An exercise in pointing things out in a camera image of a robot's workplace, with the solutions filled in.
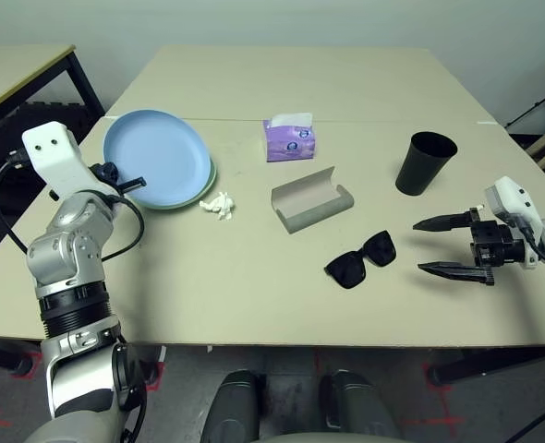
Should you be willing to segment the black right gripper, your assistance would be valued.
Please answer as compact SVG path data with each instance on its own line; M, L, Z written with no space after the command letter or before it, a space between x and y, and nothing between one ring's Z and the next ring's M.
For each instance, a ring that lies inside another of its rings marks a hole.
M458 262L435 261L418 264L418 268L429 274L453 281L479 282L493 286L493 268L506 263L523 263L526 255L525 241L515 239L506 224L482 221L478 208L456 214L439 215L419 221L414 230L424 232L446 232L470 227L473 242L470 244L475 266Z

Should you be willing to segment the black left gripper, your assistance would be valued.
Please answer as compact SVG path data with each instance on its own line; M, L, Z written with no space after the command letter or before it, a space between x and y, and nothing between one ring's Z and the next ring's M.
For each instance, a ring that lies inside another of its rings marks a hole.
M143 177L138 177L123 184L116 183L116 166L112 162L105 162L103 164L95 163L91 167L91 172L103 185L107 185L119 196L124 196L135 189L145 186Z

